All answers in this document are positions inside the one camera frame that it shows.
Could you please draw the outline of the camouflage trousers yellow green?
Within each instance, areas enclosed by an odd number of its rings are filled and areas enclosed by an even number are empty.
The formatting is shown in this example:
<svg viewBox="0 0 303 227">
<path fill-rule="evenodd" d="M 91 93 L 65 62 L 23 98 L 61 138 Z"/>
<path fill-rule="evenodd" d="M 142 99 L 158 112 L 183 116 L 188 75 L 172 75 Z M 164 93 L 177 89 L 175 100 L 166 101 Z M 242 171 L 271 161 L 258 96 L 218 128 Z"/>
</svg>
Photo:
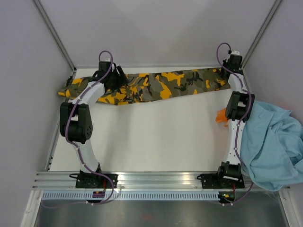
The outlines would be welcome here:
<svg viewBox="0 0 303 227">
<path fill-rule="evenodd" d="M 231 87 L 220 68 L 125 75 L 128 84 L 115 91 L 106 91 L 98 102 L 112 105 L 146 103 Z"/>
</svg>

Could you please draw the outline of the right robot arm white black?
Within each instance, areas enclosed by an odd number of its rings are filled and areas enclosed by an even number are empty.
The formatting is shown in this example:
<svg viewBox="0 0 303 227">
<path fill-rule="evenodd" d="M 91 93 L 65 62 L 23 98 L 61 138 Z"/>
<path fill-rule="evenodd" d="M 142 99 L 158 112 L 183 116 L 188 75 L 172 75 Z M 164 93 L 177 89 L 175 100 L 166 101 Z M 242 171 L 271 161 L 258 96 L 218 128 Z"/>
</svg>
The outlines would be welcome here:
<svg viewBox="0 0 303 227">
<path fill-rule="evenodd" d="M 246 86 L 241 62 L 242 56 L 238 51 L 229 51 L 228 59 L 223 61 L 223 75 L 229 77 L 232 94 L 225 110 L 228 123 L 227 151 L 216 175 L 216 183 L 220 187 L 236 189 L 245 187 L 241 172 L 244 167 L 240 158 L 241 141 L 255 100 Z"/>
</svg>

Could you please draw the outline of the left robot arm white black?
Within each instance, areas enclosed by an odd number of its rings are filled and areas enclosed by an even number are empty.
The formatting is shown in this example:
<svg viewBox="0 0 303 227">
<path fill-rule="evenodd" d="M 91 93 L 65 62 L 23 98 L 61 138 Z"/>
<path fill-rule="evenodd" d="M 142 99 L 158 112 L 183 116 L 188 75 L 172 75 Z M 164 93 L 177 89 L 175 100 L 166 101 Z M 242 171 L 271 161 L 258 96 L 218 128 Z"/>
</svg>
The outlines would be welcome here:
<svg viewBox="0 0 303 227">
<path fill-rule="evenodd" d="M 79 173 L 70 175 L 76 179 L 76 188 L 116 187 L 117 175 L 102 173 L 92 148 L 90 107 L 107 91 L 116 91 L 127 83 L 121 66 L 108 61 L 100 61 L 98 70 L 91 77 L 67 82 L 64 91 L 72 101 L 60 106 L 60 134 L 74 147 L 80 162 Z"/>
</svg>

